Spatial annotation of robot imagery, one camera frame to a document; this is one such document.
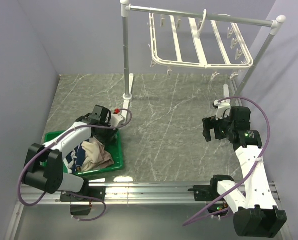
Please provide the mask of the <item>taupe beige underwear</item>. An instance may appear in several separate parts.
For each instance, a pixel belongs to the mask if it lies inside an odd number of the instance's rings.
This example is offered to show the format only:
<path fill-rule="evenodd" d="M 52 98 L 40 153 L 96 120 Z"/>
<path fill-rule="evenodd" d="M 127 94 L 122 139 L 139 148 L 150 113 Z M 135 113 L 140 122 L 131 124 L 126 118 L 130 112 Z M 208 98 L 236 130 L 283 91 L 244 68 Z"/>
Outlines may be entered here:
<path fill-rule="evenodd" d="M 96 138 L 90 138 L 89 142 L 93 145 L 93 154 L 94 155 L 104 155 L 105 154 L 105 146 Z"/>

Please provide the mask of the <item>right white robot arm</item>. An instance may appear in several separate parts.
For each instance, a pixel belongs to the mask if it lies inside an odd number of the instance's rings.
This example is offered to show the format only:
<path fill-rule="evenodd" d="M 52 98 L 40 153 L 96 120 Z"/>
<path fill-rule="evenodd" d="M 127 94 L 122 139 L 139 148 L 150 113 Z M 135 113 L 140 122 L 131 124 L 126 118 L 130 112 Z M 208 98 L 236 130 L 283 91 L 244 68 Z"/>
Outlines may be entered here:
<path fill-rule="evenodd" d="M 233 226 L 240 237 L 274 238 L 287 222 L 285 210 L 280 210 L 270 189 L 261 152 L 263 143 L 258 131 L 251 129 L 251 110 L 232 106 L 222 116 L 202 120 L 203 136 L 211 141 L 228 139 L 238 158 L 243 180 L 235 183 L 228 175 L 214 175 L 209 194 L 223 199 L 233 212 Z"/>

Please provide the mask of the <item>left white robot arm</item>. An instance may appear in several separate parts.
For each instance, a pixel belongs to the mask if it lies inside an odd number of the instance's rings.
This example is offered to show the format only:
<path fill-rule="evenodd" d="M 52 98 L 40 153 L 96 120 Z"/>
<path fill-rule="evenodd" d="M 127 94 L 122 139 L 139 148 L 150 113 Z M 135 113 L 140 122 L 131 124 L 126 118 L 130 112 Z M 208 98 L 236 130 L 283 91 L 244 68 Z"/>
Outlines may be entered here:
<path fill-rule="evenodd" d="M 64 160 L 76 147 L 92 137 L 108 142 L 125 120 L 120 109 L 111 112 L 96 105 L 93 112 L 79 117 L 54 140 L 30 146 L 20 182 L 49 194 L 72 192 L 78 201 L 85 201 L 90 195 L 86 180 L 65 173 Z"/>

